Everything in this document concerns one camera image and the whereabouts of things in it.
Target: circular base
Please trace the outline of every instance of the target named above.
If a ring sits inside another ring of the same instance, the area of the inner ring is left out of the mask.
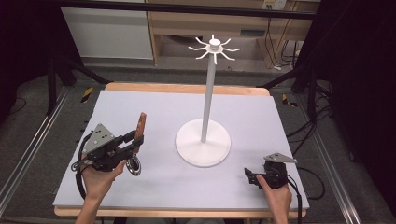
[[[183,125],[176,136],[176,147],[188,163],[210,167],[227,157],[231,149],[231,138],[223,126],[209,120],[206,141],[202,143],[202,123],[202,119],[195,119]]]

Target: finger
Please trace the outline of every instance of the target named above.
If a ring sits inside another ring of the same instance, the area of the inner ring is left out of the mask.
[[[285,184],[284,186],[281,187],[282,189],[289,189],[289,185]]]
[[[114,169],[114,173],[116,175],[120,175],[123,172],[123,168],[125,166],[126,160],[120,161],[120,163],[117,165],[116,169]]]
[[[265,191],[268,191],[271,189],[270,186],[268,185],[267,181],[265,180],[265,178],[262,177],[262,175],[256,175],[256,178]]]

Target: table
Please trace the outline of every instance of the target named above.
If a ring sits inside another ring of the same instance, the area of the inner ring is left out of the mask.
[[[178,84],[149,84],[149,83],[110,83],[106,86],[106,91],[138,91],[138,92],[177,92],[177,93],[205,93],[205,86],[201,85],[178,85]],[[231,94],[231,95],[250,95],[250,96],[270,96],[266,89],[246,88],[246,87],[225,87],[215,86],[214,94]],[[142,161],[143,171],[145,172],[145,163]],[[55,214],[58,216],[78,215],[80,207],[77,205],[57,206],[55,205]],[[263,209],[169,209],[169,208],[139,208],[127,209],[122,207],[100,207],[97,215],[99,217],[227,217],[227,218],[262,218],[270,217],[271,213]],[[290,211],[290,218],[297,218],[296,210]]]

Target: wooden table edge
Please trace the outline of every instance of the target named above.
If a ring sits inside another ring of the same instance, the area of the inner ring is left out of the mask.
[[[205,93],[205,85],[189,84],[163,84],[163,83],[126,83],[111,82],[106,85],[105,91],[151,91],[172,93]],[[232,95],[263,95],[270,96],[265,88],[253,88],[244,86],[214,86],[214,94]]]
[[[55,206],[54,211],[60,217],[77,217],[80,208]],[[269,210],[192,210],[192,209],[119,209],[119,208],[99,208],[99,217],[172,217],[172,218],[265,218],[271,217]],[[289,218],[295,219],[297,211],[290,211]]]

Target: white pole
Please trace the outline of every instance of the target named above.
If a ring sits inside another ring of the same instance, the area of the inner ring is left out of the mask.
[[[209,65],[207,67],[206,94],[204,120],[202,123],[201,142],[206,142],[207,126],[209,123],[210,105],[212,104],[213,85],[215,84],[216,65],[213,54],[209,54]]]

